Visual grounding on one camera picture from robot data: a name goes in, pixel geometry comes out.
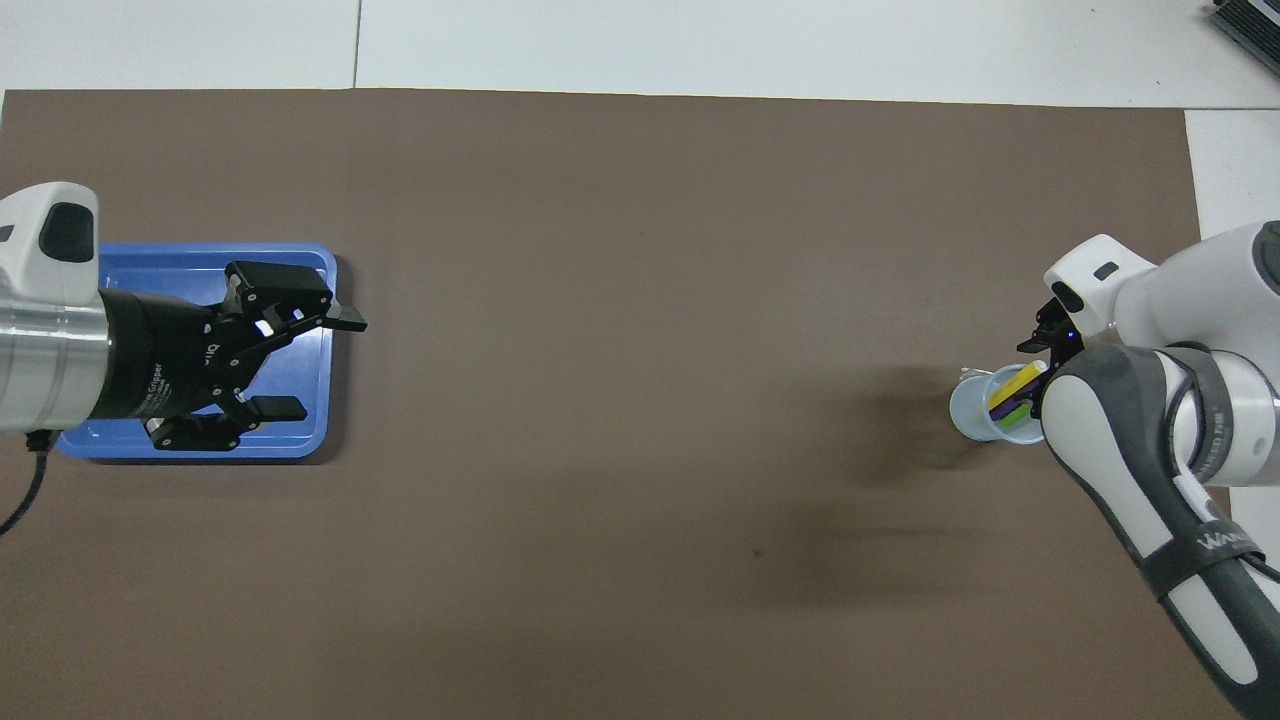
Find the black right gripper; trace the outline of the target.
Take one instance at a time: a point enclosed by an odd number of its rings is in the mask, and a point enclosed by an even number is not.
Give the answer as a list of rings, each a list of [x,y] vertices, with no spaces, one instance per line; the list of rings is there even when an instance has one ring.
[[[1037,311],[1036,323],[1030,338],[1018,343],[1018,352],[1048,352],[1050,363],[1066,363],[1083,350],[1079,331],[1056,299],[1051,299]]]

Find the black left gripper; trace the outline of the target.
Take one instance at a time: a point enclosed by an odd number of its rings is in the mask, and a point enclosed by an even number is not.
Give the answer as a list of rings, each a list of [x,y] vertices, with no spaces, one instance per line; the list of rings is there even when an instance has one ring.
[[[225,275],[225,313],[266,337],[369,328],[311,266],[230,263]],[[308,416],[292,396],[218,396],[214,404],[212,361],[230,360],[251,345],[248,325],[220,307],[127,290],[101,290],[99,297],[110,348],[97,419],[148,419],[148,439],[159,451],[232,451],[246,433]],[[216,413],[195,413],[211,404]]]

